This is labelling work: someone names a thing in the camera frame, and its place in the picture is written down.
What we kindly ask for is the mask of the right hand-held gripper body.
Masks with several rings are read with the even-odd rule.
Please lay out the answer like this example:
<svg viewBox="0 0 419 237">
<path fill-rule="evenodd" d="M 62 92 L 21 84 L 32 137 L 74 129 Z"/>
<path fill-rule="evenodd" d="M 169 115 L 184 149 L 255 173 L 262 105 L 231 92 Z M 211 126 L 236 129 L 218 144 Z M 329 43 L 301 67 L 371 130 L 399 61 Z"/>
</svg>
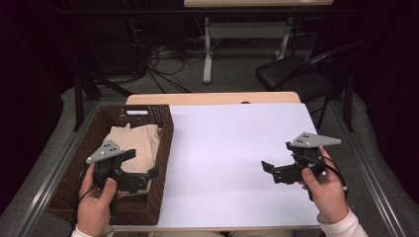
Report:
<svg viewBox="0 0 419 237">
<path fill-rule="evenodd" d="M 309 168 L 315 176 L 319 176 L 326 170 L 326 164 L 319 150 L 320 146 L 337 145 L 341 143 L 339 138 L 323 136 L 319 134 L 303 132 L 292 141 L 288 141 L 296 147 L 292 153 L 294 162 L 291 165 L 275 167 L 273 175 L 276 184 L 287 185 L 302 180 L 301 171 Z"/>
</svg>

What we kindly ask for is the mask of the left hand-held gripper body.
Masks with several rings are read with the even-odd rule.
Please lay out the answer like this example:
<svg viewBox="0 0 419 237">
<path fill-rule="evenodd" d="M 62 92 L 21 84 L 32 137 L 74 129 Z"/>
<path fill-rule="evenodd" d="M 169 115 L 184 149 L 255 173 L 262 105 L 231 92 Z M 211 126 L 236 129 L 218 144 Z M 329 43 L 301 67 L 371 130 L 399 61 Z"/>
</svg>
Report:
<svg viewBox="0 0 419 237">
<path fill-rule="evenodd" d="M 127 173 L 121 168 L 123 162 L 118 161 L 116 156 L 125 151 L 114 141 L 108 140 L 86 159 L 87 164 L 95 164 L 93 180 L 98 188 L 102 188 L 111 178 L 117 182 L 120 192 L 138 193 L 148 189 L 148 174 Z"/>
</svg>

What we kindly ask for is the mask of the beige sweater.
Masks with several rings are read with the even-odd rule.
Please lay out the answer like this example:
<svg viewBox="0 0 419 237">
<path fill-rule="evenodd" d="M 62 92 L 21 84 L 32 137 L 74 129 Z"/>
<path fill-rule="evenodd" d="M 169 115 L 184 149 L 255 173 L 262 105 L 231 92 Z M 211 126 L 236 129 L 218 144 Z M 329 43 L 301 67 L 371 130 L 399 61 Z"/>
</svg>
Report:
<svg viewBox="0 0 419 237">
<path fill-rule="evenodd" d="M 157 124 L 131 127 L 112 126 L 110 133 L 104 138 L 114 141 L 123 150 L 135 150 L 135 157 L 124 161 L 121 168 L 127 173 L 146 174 L 155 166 L 160 143 L 161 128 Z"/>
</svg>

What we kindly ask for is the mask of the brown woven basket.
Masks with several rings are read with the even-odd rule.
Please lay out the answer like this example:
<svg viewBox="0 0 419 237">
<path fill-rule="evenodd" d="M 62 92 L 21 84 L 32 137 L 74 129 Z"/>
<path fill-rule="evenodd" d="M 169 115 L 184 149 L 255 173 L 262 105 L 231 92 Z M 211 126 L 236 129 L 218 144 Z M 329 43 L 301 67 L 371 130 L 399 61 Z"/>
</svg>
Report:
<svg viewBox="0 0 419 237">
<path fill-rule="evenodd" d="M 114 126 L 137 127 L 156 124 L 162 129 L 156 152 L 155 165 L 158 172 L 150 181 L 149 192 L 145 195 L 123 197 L 118 202 L 118 212 L 111 218 L 114 225 L 155 225 L 158 222 L 167 163 L 170 154 L 174 124 L 167 105 L 103 106 L 78 143 L 77 149 L 60 182 L 55 189 L 47 210 L 66 220 L 73 219 L 73 209 L 78 201 L 77 186 L 81 182 L 81 171 L 89 155 L 93 154 Z"/>
</svg>

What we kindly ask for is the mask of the person's left hand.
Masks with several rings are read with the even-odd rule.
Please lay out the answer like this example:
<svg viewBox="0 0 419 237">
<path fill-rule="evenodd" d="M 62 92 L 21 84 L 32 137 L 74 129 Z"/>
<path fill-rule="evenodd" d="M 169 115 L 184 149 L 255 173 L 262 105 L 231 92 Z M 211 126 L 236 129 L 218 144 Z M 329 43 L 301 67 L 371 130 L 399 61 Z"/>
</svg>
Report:
<svg viewBox="0 0 419 237">
<path fill-rule="evenodd" d="M 108 179 L 105 186 L 98 191 L 93 186 L 94 168 L 94 164 L 89 166 L 82 182 L 75 227 L 88 235 L 98 236 L 110 225 L 110 203 L 115 196 L 117 182 Z"/>
</svg>

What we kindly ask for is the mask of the person's right hand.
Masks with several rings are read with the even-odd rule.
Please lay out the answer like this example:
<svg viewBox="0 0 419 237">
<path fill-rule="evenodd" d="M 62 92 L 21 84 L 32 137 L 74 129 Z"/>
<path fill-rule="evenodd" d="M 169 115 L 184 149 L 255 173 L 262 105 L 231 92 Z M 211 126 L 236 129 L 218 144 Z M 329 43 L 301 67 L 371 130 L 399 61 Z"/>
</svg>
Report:
<svg viewBox="0 0 419 237">
<path fill-rule="evenodd" d="M 300 184 L 311 191 L 316 207 L 330 224 L 338 223 L 348 215 L 343 186 L 333 171 L 327 168 L 324 175 L 315 177 L 309 168 L 305 168 L 301 176 Z"/>
</svg>

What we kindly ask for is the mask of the white table mat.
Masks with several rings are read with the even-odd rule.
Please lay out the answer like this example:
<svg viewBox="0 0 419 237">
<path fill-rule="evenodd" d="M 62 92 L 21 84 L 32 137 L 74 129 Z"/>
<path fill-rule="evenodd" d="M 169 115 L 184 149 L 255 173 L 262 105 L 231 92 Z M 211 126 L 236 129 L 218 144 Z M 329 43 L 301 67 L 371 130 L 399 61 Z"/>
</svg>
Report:
<svg viewBox="0 0 419 237">
<path fill-rule="evenodd" d="M 311 228 L 317 209 L 299 185 L 262 164 L 289 165 L 287 142 L 314 125 L 303 104 L 174 106 L 158 228 Z"/>
</svg>

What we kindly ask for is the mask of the black metal stand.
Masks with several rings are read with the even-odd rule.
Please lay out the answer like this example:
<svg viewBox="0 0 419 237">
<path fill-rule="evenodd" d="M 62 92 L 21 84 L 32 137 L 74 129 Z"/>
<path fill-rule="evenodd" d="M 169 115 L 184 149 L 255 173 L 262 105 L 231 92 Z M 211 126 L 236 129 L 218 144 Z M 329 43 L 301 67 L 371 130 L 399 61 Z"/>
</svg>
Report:
<svg viewBox="0 0 419 237">
<path fill-rule="evenodd" d="M 102 94 L 97 84 L 105 85 L 124 97 L 130 96 L 131 92 L 97 73 L 87 62 L 86 49 L 82 49 L 80 44 L 75 42 L 71 52 L 73 53 L 75 69 L 74 103 L 76 122 L 73 130 L 77 131 L 83 124 L 85 118 L 83 95 L 86 95 L 93 101 L 99 101 L 102 98 Z"/>
</svg>

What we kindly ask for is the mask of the black folding chair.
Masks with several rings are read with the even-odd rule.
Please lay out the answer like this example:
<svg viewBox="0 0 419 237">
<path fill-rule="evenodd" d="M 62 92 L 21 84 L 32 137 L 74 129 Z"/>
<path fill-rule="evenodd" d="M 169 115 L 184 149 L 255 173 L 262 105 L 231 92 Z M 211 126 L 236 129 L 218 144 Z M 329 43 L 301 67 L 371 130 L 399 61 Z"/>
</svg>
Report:
<svg viewBox="0 0 419 237">
<path fill-rule="evenodd" d="M 295 92 L 302 103 L 324 98 L 317 128 L 330 101 L 344 94 L 344 123 L 352 131 L 354 73 L 364 56 L 365 44 L 356 41 L 311 59 L 292 55 L 256 68 L 255 76 L 268 92 Z"/>
</svg>

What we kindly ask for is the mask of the white-legged desk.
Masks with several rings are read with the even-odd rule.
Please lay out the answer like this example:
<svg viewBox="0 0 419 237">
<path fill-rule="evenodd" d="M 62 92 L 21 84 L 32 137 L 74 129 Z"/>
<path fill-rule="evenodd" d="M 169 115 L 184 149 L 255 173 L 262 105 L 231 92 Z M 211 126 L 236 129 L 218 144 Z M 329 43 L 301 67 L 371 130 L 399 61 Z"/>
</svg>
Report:
<svg viewBox="0 0 419 237">
<path fill-rule="evenodd" d="M 244 10 L 251 7 L 274 7 L 284 8 L 285 10 L 297 10 L 313 7 L 331 6 L 334 0 L 184 0 L 184 6 L 198 9 L 232 8 L 234 10 Z M 288 40 L 292 30 L 292 17 L 284 20 L 263 20 L 261 23 L 256 20 L 245 21 L 221 21 L 214 22 L 210 17 L 205 17 L 205 68 L 203 82 L 208 84 L 211 81 L 212 72 L 212 51 L 211 39 L 280 39 L 279 50 L 276 51 L 276 58 L 282 59 L 288 45 Z"/>
</svg>

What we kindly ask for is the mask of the metal floor rail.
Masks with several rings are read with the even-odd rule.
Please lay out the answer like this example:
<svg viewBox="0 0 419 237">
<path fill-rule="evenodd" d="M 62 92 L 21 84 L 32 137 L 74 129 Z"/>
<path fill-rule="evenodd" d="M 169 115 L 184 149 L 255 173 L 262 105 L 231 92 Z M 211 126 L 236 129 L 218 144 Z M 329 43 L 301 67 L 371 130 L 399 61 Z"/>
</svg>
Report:
<svg viewBox="0 0 419 237">
<path fill-rule="evenodd" d="M 45 212 L 57 184 L 65 172 L 76 143 L 82 138 L 88 122 L 96 112 L 98 101 L 84 103 L 84 121 L 74 131 L 75 106 L 64 105 L 58 125 L 52 133 L 44 151 L 28 178 L 19 189 L 19 197 L 13 199 L 17 207 L 22 207 L 18 227 L 13 237 L 31 237 L 40 218 Z"/>
<path fill-rule="evenodd" d="M 374 172 L 371 162 L 367 158 L 367 154 L 362 148 L 362 144 L 358 140 L 354 131 L 351 131 L 343 120 L 344 110 L 338 102 L 333 102 L 330 106 L 331 113 L 336 117 L 343 137 L 347 144 L 351 147 L 351 152 L 357 162 L 359 172 L 363 177 L 363 181 L 369 190 L 371 199 L 374 201 L 374 207 L 377 209 L 380 219 L 385 225 L 386 231 L 390 237 L 406 237 L 405 231 L 401 226 L 399 219 L 395 215 L 394 209 L 389 202 L 388 196 L 384 193 L 383 186 Z"/>
</svg>

